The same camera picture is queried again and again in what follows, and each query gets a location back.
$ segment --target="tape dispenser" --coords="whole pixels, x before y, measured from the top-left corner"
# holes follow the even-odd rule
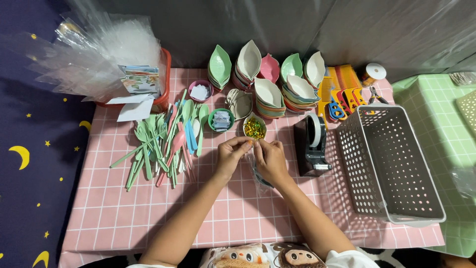
[[[319,177],[332,169],[326,162],[326,124],[322,117],[308,113],[294,124],[297,166],[301,177]]]

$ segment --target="pink grid tablecloth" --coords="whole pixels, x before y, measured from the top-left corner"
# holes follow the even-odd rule
[[[207,70],[172,69],[170,90],[174,100],[182,96],[194,80],[207,77]],[[206,102],[210,110],[225,107],[229,86]],[[381,95],[393,103],[392,90],[380,81]],[[363,90],[365,99],[370,97]],[[133,123],[117,123],[119,109],[96,109],[89,145],[79,181],[71,218],[63,243],[60,267],[76,268],[83,264],[120,254],[142,252],[155,232],[170,218],[214,171],[217,145],[242,133],[242,120],[225,133],[212,132],[206,126],[203,153],[194,157],[198,183],[190,184],[178,176],[176,189],[167,183],[156,188],[144,174],[126,192],[131,158],[114,169],[111,163],[139,144],[133,134]],[[306,195],[315,202],[352,242],[361,247],[400,248],[443,245],[438,224],[425,228],[393,225],[366,216],[352,208],[347,181],[334,130],[327,136],[326,159],[333,169],[319,178],[299,177],[294,149],[293,125],[304,118],[287,112],[286,117],[267,122],[267,141],[279,140],[284,145],[288,170]],[[336,124],[329,123],[329,128]],[[238,164],[228,186],[218,196],[193,247],[220,247],[254,242],[301,240],[299,229],[277,191],[258,198],[246,163]]]

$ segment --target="yellow crescent moon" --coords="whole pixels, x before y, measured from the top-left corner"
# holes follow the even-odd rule
[[[88,132],[91,131],[91,123],[89,123],[88,121],[81,121],[79,126],[85,126],[88,129]]]
[[[43,261],[45,263],[45,268],[48,268],[48,259],[50,258],[50,254],[47,252],[47,251],[43,251],[41,252],[38,257],[36,257],[36,260],[35,262],[33,263],[33,267],[35,267],[35,265],[39,262],[39,261]]]
[[[28,166],[30,162],[30,152],[23,146],[13,146],[12,148],[8,149],[9,151],[15,151],[20,154],[22,162],[20,166],[20,170],[24,169]]]

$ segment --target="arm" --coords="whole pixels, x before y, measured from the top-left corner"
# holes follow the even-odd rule
[[[258,171],[283,196],[309,248],[325,260],[331,250],[355,250],[354,245],[296,185],[286,168],[283,144],[255,142]]]
[[[238,160],[250,149],[251,140],[248,137],[236,137],[218,146],[215,174],[157,232],[140,258],[140,264],[177,267],[193,244],[221,189],[230,180]]]

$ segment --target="gray plastic basket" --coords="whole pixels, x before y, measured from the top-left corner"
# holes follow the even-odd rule
[[[412,227],[446,220],[403,107],[359,106],[337,138],[356,213]]]

